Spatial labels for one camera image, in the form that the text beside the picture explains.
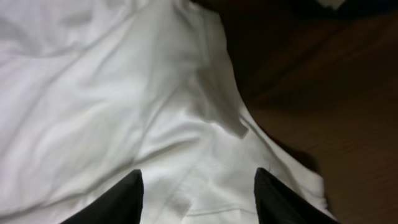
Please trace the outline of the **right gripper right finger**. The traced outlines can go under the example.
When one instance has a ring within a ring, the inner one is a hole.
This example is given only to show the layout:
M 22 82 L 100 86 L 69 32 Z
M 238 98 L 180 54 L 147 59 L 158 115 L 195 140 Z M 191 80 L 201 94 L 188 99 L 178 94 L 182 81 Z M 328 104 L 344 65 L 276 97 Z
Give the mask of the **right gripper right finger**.
M 260 224 L 338 224 L 263 168 L 256 171 L 254 195 Z

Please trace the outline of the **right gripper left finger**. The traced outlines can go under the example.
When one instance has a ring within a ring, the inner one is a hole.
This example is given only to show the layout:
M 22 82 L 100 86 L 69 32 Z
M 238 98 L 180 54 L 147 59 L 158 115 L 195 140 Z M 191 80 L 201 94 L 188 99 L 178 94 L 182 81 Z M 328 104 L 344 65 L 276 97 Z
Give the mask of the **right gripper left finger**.
M 143 196 L 142 172 L 134 170 L 62 224 L 139 224 Z

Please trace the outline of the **white t-shirt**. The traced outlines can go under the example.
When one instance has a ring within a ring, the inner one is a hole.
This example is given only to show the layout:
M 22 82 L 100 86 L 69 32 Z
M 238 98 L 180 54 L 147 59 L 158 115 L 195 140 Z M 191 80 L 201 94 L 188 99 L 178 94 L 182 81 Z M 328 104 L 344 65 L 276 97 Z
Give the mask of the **white t-shirt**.
M 334 219 L 323 179 L 246 108 L 217 13 L 1 2 L 2 223 L 61 223 L 134 170 L 140 223 L 257 223 L 258 168 Z

